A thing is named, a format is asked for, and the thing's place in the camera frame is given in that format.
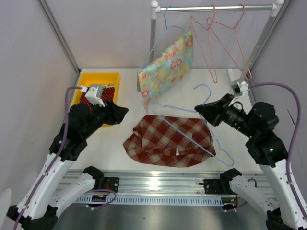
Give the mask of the red plaid skirt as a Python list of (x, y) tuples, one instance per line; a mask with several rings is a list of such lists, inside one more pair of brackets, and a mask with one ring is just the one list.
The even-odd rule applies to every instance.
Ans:
[[(178, 117), (173, 118), (179, 124)], [(197, 155), (186, 156), (187, 148), (195, 150), (195, 147), (157, 115), (144, 116), (123, 147), (131, 159), (143, 164), (185, 168), (208, 160), (197, 159)]]

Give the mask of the pastel floral skirt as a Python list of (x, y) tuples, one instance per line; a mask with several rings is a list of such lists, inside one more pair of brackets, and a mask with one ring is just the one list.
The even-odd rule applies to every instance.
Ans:
[(185, 77), (192, 66), (193, 58), (193, 33), (190, 29), (170, 45), (159, 58), (138, 73), (145, 109)]

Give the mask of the blue wire hanger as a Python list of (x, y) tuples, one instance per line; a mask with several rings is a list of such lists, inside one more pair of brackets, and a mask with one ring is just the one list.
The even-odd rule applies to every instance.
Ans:
[[(158, 105), (159, 107), (169, 107), (175, 110), (180, 110), (184, 112), (188, 112), (188, 109), (179, 108), (171, 105), (162, 105), (158, 102), (148, 103), (147, 108), (152, 111), (155, 115), (159, 116), (164, 123), (167, 123), (172, 127), (172, 129), (175, 130), (175, 132), (181, 134), (185, 139), (187, 139), (189, 142), (192, 143), (192, 145), (195, 147), (195, 150), (192, 150), (191, 147), (187, 148), (186, 156), (188, 155), (197, 155), (197, 159), (201, 159), (202, 157), (209, 158), (213, 157), (216, 158), (218, 161), (223, 163), (225, 166), (231, 167), (235, 164), (235, 161), (230, 153), (228, 153), (226, 150), (221, 148), (219, 140), (214, 135), (214, 133), (211, 131), (210, 127), (204, 120), (204, 118), (196, 119), (196, 118), (178, 118), (179, 124), (175, 123), (175, 119), (173, 117), (165, 117), (161, 114), (159, 114), (154, 108), (154, 105)], [(223, 153), (225, 153), (229, 159), (230, 163), (226, 163), (224, 160), (222, 160), (220, 157), (216, 155), (216, 152), (214, 150), (213, 141), (212, 139), (215, 139), (215, 141), (218, 144), (218, 149), (221, 150)]]
[[(182, 80), (191, 69), (194, 56), (192, 28), (190, 26), (169, 26), (166, 13), (170, 10), (170, 6), (164, 11), (164, 31), (160, 37), (155, 38), (154, 30), (158, 8), (158, 5), (152, 7), (149, 55), (137, 70), (137, 91), (144, 93), (146, 97), (163, 94)], [(154, 58), (155, 48), (170, 29), (179, 29), (184, 34), (166, 48), (159, 57)]]

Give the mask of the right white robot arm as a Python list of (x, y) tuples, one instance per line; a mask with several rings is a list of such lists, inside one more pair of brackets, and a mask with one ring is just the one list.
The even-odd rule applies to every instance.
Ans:
[(211, 125), (225, 122), (248, 137), (245, 144), (248, 153), (265, 174), (276, 200), (271, 200), (235, 168), (220, 174), (219, 188), (224, 193), (234, 192), (266, 217), (269, 230), (305, 230), (306, 203), (299, 205), (290, 181), (291, 168), (287, 165), (288, 151), (273, 129), (279, 122), (275, 109), (265, 102), (253, 105), (249, 113), (237, 109), (234, 96), (226, 94), (220, 100), (195, 106), (195, 110)]

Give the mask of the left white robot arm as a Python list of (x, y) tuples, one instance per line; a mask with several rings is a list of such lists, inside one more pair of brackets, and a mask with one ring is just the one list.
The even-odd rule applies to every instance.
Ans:
[(118, 125), (128, 108), (108, 100), (105, 106), (93, 109), (83, 103), (67, 109), (65, 123), (55, 136), (45, 164), (24, 199), (8, 208), (7, 217), (24, 230), (50, 230), (57, 219), (77, 198), (89, 191), (105, 188), (104, 173), (94, 167), (84, 169), (76, 182), (57, 193), (56, 189), (68, 169), (87, 147), (87, 139), (102, 125)]

